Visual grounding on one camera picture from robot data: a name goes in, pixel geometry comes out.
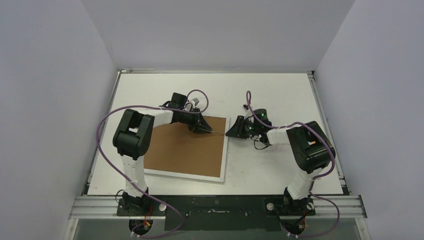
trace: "cardboard sheet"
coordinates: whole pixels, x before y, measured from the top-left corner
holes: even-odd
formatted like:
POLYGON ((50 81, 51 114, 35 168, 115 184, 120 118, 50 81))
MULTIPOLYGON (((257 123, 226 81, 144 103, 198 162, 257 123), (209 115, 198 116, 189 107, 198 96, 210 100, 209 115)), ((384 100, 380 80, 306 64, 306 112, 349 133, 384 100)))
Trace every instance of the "cardboard sheet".
POLYGON ((203 117, 216 133, 193 133, 178 122, 153 128, 144 168, 219 178, 227 119, 203 117))

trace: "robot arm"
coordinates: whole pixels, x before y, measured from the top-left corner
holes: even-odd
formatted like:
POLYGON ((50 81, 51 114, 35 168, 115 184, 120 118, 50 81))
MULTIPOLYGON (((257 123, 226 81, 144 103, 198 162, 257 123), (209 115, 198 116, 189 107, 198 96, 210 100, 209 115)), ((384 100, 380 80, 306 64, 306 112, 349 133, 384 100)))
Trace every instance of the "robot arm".
MULTIPOLYGON (((261 121, 271 126, 266 109, 253 111, 261 121)), ((330 141, 316 121, 307 123, 320 137, 322 137, 335 156, 336 152, 330 141)), ((296 173, 284 191, 289 201, 296 201, 309 196, 311 183, 315 176, 329 165, 331 158, 324 145, 317 137, 304 126, 269 128, 262 125, 254 117, 239 115, 235 124, 225 134, 228 137, 247 139, 257 137, 266 146, 285 144, 290 145, 297 164, 296 173)))
MULTIPOLYGON (((200 112, 196 107, 198 102, 197 99, 188 101, 185 95, 174 93, 171 101, 161 106, 164 107, 163 110, 127 109, 123 113, 113 136, 113 146, 121 156, 125 175, 144 192, 149 192, 144 175, 144 155, 149 149, 153 128, 165 124, 184 123, 187 124, 188 130, 194 133, 212 132, 202 114, 198 113, 200 112)), ((146 207, 150 205, 150 198, 143 197, 143 194, 128 181, 125 183, 122 198, 126 205, 139 209, 141 214, 146 212, 146 207)))

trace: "white cable tie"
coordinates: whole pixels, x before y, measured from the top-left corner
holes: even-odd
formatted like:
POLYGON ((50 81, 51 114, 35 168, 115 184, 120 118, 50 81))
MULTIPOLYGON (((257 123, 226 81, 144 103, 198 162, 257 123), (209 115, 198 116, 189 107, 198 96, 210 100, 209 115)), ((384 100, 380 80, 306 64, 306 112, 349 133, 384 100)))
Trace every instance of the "white cable tie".
POLYGON ((278 130, 280 130, 282 127, 284 127, 284 129, 286 129, 287 126, 288 126, 287 124, 285 126, 279 126, 279 127, 277 127, 277 130, 275 131, 275 135, 277 137, 277 140, 278 140, 278 143, 279 144, 281 144, 281 141, 280 141, 280 137, 279 137, 279 134, 278 134, 278 130))

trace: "white board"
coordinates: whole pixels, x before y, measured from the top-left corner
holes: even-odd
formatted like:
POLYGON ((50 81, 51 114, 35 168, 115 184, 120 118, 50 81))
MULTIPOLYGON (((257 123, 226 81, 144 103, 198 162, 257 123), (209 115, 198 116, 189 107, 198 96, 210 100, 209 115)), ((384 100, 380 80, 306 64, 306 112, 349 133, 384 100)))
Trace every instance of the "white board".
MULTIPOLYGON (((320 114, 306 73, 127 73, 122 74, 112 109, 128 105, 158 106, 170 100, 174 92, 187 94, 200 89, 208 95, 209 116, 231 116, 232 126, 237 115, 244 115, 246 91, 252 92, 252 105, 265 108, 274 126, 293 122, 317 121, 320 114)), ((202 100, 200 93, 194 98, 202 100)), ((123 169, 123 163, 112 145, 112 138, 122 112, 110 116, 101 146, 112 163, 123 169)), ((270 146, 256 150, 251 140, 228 139, 225 180, 205 182, 169 176, 146 175, 149 192, 154 195, 271 195, 282 194, 290 184, 295 158, 289 145, 270 146)), ((115 195, 125 188, 125 180, 101 155, 95 157, 89 195, 115 195)), ((317 180, 315 194, 342 194, 337 171, 317 180)))

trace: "white wall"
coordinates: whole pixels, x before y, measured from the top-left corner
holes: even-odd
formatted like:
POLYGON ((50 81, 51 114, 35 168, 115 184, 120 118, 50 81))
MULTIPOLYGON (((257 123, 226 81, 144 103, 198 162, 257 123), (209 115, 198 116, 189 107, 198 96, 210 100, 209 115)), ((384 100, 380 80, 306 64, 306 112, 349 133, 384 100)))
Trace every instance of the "white wall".
POLYGON ((79 0, 0 3, 0 233, 61 239, 116 70, 79 0))
POLYGON ((424 1, 356 0, 315 79, 375 240, 423 239, 424 1))
POLYGON ((82 0, 119 68, 313 70, 354 0, 82 0))

